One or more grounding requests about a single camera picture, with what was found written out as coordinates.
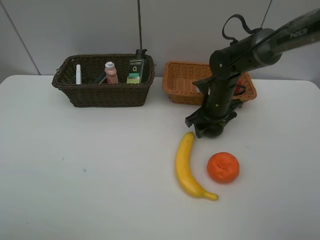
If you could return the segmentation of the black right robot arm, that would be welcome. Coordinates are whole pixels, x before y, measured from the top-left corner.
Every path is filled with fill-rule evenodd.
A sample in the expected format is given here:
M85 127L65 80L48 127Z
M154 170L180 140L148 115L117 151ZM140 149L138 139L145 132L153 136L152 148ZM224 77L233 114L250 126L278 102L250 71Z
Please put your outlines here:
M237 116L241 100L234 100L234 92L243 73L271 66L282 53L316 43L320 40L320 10L315 9L286 23L277 30L249 29L244 18L236 14L249 34L242 40L224 36L230 46L216 50L210 56L211 76L193 82L201 93L201 107L186 117L188 127L194 127L198 138L214 138Z

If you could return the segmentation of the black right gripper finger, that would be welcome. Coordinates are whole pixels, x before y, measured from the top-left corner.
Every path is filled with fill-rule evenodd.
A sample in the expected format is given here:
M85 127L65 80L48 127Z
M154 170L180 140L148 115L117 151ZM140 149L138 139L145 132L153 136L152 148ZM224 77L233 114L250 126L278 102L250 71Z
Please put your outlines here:
M223 133L224 128L226 127L226 125L233 120L234 118L236 118L236 116L226 116L220 123L220 134Z
M199 139L206 136L207 129L208 129L207 123L195 123L194 124L195 134Z

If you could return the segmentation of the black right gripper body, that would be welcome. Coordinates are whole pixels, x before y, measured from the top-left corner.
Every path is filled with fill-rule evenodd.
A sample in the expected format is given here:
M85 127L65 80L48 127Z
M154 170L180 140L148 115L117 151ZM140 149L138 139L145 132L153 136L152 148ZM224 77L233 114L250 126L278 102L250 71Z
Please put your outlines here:
M195 81L193 84L203 93L203 101L198 110L185 118L186 125L223 126L240 76L224 73Z

